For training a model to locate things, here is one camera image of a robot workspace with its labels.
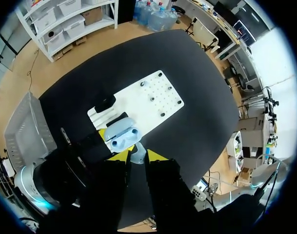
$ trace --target wooden floor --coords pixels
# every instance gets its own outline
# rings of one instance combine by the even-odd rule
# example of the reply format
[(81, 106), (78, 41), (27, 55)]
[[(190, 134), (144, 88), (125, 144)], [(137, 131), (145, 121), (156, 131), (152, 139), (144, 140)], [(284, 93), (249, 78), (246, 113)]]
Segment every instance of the wooden floor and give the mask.
[[(190, 19), (182, 19), (181, 24), (176, 24), (174, 29), (186, 29)], [(51, 87), (58, 79), (73, 70), (75, 67), (98, 54), (101, 51), (109, 49), (117, 44), (123, 43), (130, 39), (150, 34), (143, 26), (137, 25), (135, 22), (120, 24), (118, 29), (114, 30), (111, 27), (101, 29), (88, 35), (87, 42), (75, 47), (56, 62), (51, 63), (46, 56), (39, 51), (38, 57), (34, 63), (32, 70), (32, 80), (27, 75), (31, 69), (35, 59), (37, 46), (30, 41), (18, 54), (12, 64), (12, 72), (8, 71), (0, 83), (0, 154), (5, 157), (3, 152), (5, 149), (4, 130), (8, 120), (11, 117), (16, 106), (29, 89), (35, 97), (39, 98), (49, 87)], [(208, 56), (216, 67), (222, 72), (228, 67), (227, 62), (221, 62), (214, 59), (214, 55), (207, 52)], [(240, 94), (238, 90), (234, 90), (234, 98), (240, 105)], [(226, 150), (221, 152), (220, 157), (211, 167), (211, 172), (220, 172), (221, 180), (228, 183), (233, 183), (236, 176), (235, 172), (229, 170), (228, 156)], [(218, 179), (218, 173), (212, 173), (212, 177)], [(232, 186), (221, 183), (218, 193), (227, 193), (235, 189)], [(149, 232), (151, 228), (147, 222), (135, 224), (129, 228), (123, 229), (128, 232)]]

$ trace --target power strip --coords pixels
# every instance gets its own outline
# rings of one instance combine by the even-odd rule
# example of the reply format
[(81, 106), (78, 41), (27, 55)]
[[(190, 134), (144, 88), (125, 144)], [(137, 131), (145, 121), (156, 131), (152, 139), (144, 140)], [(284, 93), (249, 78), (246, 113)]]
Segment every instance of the power strip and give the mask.
[(196, 185), (194, 185), (191, 189), (191, 193), (195, 195), (195, 197), (197, 199), (199, 199), (200, 201), (205, 201), (207, 198), (207, 195), (202, 192), (199, 187), (197, 187)]

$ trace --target computer monitor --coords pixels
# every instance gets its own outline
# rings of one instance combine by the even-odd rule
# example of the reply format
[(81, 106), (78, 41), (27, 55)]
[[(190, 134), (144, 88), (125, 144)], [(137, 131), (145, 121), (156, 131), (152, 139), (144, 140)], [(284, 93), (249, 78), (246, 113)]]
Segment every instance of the computer monitor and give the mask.
[(221, 2), (217, 2), (213, 7), (214, 11), (217, 12), (221, 17), (223, 17), (231, 26), (237, 23), (238, 18), (224, 6)]

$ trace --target gray plastic crate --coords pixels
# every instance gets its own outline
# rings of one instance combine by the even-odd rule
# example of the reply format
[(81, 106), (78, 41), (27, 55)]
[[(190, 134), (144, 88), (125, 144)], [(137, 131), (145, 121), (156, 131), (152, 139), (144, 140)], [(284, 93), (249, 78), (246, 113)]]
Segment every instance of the gray plastic crate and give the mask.
[(40, 101), (28, 92), (19, 103), (4, 133), (13, 168), (18, 172), (57, 148), (45, 121)]

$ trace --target cardboard box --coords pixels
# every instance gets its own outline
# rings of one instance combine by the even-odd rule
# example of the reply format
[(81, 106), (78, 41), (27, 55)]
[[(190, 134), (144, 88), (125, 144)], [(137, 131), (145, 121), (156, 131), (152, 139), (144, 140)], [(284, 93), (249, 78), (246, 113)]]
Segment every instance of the cardboard box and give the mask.
[(76, 40), (76, 45), (80, 45), (82, 43), (86, 42), (86, 36), (80, 38), (79, 40)]
[(65, 48), (63, 48), (62, 53), (66, 54), (67, 52), (71, 51), (73, 47), (74, 46), (72, 44), (66, 46)]
[(249, 180), (250, 179), (250, 174), (251, 174), (252, 170), (249, 169), (249, 168), (243, 168), (241, 170), (241, 173), (240, 173), (240, 178), (243, 179), (243, 180)]
[(59, 51), (59, 52), (57, 52), (56, 54), (53, 55), (53, 60), (57, 61), (63, 56), (64, 56), (64, 54), (62, 53), (62, 51)]
[(82, 16), (85, 18), (85, 22), (84, 22), (85, 26), (101, 21), (103, 19), (103, 13), (101, 11), (101, 7), (83, 12)]

